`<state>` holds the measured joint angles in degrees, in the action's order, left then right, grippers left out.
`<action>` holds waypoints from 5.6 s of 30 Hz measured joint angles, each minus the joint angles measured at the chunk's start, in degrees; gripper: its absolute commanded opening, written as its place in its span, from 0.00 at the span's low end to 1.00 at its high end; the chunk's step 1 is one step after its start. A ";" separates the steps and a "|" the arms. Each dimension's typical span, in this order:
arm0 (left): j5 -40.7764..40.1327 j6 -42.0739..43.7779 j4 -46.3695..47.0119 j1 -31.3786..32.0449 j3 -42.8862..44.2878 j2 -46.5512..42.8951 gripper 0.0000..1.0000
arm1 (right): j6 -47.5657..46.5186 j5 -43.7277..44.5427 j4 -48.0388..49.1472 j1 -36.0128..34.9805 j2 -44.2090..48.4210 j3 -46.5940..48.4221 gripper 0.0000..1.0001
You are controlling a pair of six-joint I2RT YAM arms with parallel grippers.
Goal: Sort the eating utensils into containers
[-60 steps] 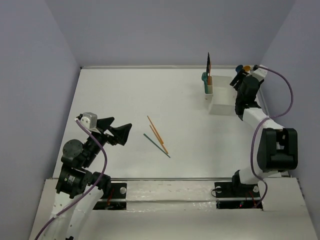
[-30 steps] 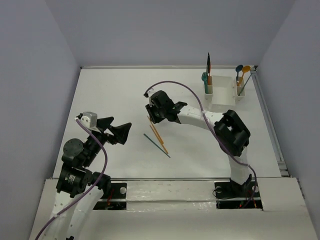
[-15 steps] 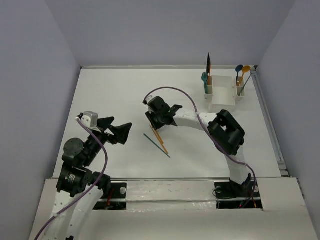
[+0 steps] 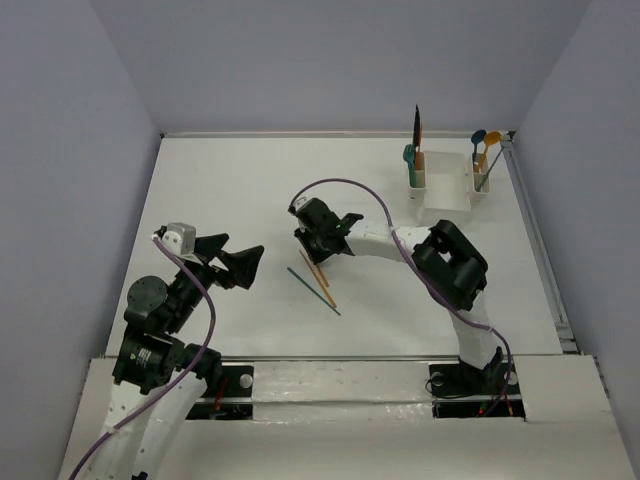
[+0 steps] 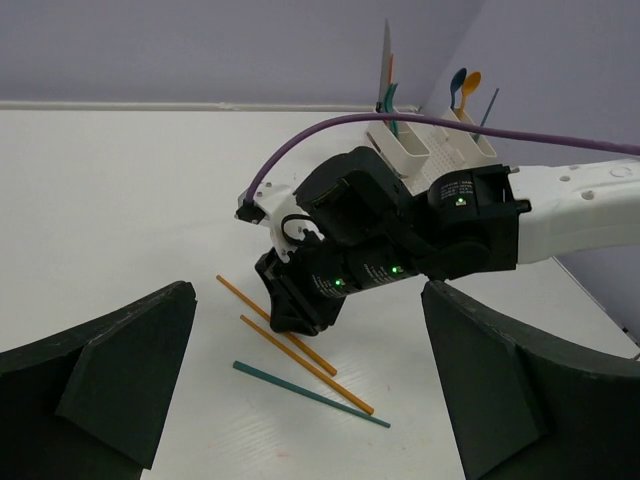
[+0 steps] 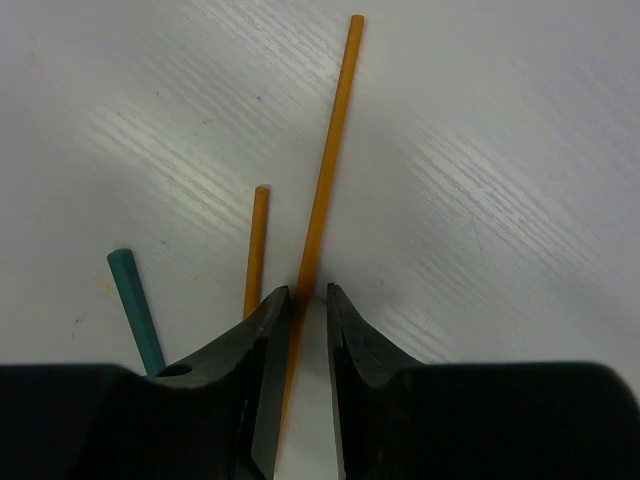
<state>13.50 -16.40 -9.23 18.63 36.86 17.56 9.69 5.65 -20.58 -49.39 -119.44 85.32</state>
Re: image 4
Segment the orange plastic knife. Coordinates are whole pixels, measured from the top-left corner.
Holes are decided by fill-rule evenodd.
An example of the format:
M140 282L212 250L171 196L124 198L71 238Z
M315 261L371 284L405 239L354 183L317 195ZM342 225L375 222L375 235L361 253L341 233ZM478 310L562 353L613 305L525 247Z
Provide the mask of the orange plastic knife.
M422 125L419 120L414 122L413 146L415 150L414 165L416 170L424 169L424 159L421 152Z

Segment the blue plastic spoon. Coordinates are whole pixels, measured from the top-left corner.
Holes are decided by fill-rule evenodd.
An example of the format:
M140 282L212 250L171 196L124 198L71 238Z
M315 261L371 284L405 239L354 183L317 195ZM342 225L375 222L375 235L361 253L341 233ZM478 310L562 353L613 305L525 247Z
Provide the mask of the blue plastic spoon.
M484 129L480 129L480 130L476 130L471 138L470 141L473 145L473 152L472 152L472 156L471 156L471 160L473 164L476 164L476 156L478 153L478 146L480 143L482 143L484 141L484 138L486 136L487 132Z

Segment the orange plastic spoon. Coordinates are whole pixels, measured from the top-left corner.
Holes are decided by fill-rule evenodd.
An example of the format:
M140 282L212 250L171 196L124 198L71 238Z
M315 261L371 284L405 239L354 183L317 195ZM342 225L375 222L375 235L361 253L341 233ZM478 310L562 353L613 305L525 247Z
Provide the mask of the orange plastic spoon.
M476 156L476 164L475 164L475 171L480 173L481 170L483 169L484 163L486 162L486 158L487 158L487 154L489 151L489 148L492 147L493 145L499 143L501 140L501 132L500 131L491 131L488 132L483 139L483 144L484 144L484 150L481 154L478 154Z

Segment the black handled steel knife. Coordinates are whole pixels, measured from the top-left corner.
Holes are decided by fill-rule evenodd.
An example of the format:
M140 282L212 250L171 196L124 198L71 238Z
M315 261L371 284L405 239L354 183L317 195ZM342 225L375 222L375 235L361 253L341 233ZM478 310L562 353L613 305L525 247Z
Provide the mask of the black handled steel knife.
M418 105L415 105L413 132L412 132L412 146L415 151L417 151L420 147L421 132L422 132L422 127L421 127L420 109Z

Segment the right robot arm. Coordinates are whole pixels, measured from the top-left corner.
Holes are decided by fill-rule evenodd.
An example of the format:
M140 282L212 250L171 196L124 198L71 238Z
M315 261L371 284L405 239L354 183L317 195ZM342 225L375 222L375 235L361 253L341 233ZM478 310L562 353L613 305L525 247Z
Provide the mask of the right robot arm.
M453 222L391 227L356 213L340 218L322 200L305 197L289 212L298 220L294 236L316 265L337 255L408 264L451 318L459 344L453 380L470 392L482 392L496 381L504 353L485 308L488 263Z

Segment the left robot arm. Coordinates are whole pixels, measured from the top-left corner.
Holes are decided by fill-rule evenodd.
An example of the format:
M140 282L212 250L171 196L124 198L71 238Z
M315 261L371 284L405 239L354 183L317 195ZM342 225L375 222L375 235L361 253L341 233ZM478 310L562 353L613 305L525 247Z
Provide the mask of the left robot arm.
M157 478L196 401L223 388L221 355L209 347L216 326L209 290L249 289L264 254L261 245L229 253L228 240L226 233L200 237L184 223L152 234L178 271L171 282L148 275L130 286L100 436L70 478Z

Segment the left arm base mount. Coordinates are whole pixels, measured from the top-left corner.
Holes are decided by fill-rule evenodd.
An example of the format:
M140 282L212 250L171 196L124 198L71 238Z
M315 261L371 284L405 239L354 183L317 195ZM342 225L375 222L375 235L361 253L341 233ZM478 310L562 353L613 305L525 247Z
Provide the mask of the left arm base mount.
M253 418L254 365L223 362L221 376L214 387L191 408L187 420L251 420Z

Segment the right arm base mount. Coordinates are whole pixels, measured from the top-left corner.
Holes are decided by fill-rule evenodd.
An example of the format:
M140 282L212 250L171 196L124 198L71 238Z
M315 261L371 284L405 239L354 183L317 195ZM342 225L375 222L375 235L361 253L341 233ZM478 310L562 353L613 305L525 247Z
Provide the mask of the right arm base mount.
M526 418L516 369L507 376L506 363L486 382L459 363L430 364L425 390L436 419Z

